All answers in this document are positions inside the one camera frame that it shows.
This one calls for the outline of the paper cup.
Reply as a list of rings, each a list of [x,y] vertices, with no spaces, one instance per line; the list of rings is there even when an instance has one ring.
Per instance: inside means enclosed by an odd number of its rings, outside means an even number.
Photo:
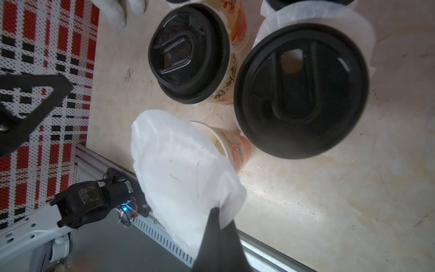
[[[249,42],[247,17],[240,0],[205,1],[215,10],[223,13],[230,30],[229,39],[236,52],[242,51]]]
[[[251,158],[253,148],[247,138],[239,132],[208,126],[202,122],[191,121],[202,134],[204,134],[226,156],[233,168],[240,172]]]
[[[236,53],[231,53],[227,71],[224,74],[223,80],[212,95],[206,99],[206,102],[220,105],[233,105],[234,87],[238,71],[239,65]]]

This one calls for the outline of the black cup lid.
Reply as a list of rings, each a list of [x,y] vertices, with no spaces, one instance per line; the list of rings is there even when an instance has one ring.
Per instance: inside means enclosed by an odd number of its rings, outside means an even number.
[[[235,81],[234,111],[256,148],[306,159],[350,134],[368,92],[368,68],[356,43],[335,28],[300,23],[251,50]]]
[[[231,54],[228,32],[217,11],[191,3],[163,18],[150,41],[148,62],[169,98],[197,104],[222,89]]]
[[[307,1],[307,0],[266,0],[262,1],[261,9],[262,11],[266,12],[267,10],[270,10],[271,12],[276,12],[281,9],[284,9],[289,6],[299,5],[299,4],[312,4],[312,3],[333,3],[338,4],[342,6],[349,6],[350,4],[354,3],[353,0],[314,0],[314,1]]]

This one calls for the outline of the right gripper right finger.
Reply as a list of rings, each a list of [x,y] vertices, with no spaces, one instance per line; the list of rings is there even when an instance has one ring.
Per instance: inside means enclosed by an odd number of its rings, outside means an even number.
[[[221,230],[220,255],[222,272],[252,272],[234,221]]]

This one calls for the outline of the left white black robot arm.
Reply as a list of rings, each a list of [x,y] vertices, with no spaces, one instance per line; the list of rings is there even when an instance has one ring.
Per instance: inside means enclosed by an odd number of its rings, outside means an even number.
[[[15,152],[44,119],[73,90],[73,85],[61,74],[1,76],[1,89],[13,90],[50,87],[52,92],[30,114],[21,119],[4,106],[1,107],[1,157]],[[84,181],[70,186],[30,215],[1,231],[1,263],[42,245],[52,248],[52,241],[67,236],[74,229],[101,221],[117,209],[128,215],[132,204],[133,218],[148,217],[151,207],[131,174],[115,168],[107,170],[107,177]]]

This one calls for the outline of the translucent paper disc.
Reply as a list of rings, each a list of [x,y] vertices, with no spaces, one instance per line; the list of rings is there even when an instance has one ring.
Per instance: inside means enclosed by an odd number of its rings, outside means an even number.
[[[141,113],[131,126],[134,172],[155,218],[196,258],[210,211],[228,226],[247,198],[230,160],[192,123],[161,110]]]
[[[260,11],[265,18],[259,27],[254,45],[273,32],[284,27],[303,23],[321,24],[334,28],[350,38],[362,53],[368,65],[369,75],[376,68],[370,64],[376,43],[376,35],[372,25],[354,8],[356,1],[349,6],[333,3],[308,3],[289,6],[276,12]]]

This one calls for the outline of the translucent paper disc front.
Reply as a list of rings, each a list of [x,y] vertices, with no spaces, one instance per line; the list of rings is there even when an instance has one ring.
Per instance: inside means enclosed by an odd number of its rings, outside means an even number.
[[[192,123],[161,110],[141,113],[131,126],[134,172],[155,218],[196,258],[210,211],[228,226],[247,198],[230,160]]]

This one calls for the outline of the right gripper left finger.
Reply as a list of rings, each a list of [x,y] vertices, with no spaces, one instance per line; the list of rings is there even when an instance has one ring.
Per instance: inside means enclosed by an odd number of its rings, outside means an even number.
[[[192,267],[193,272],[219,272],[220,263],[220,225],[219,208],[210,210],[200,250]]]

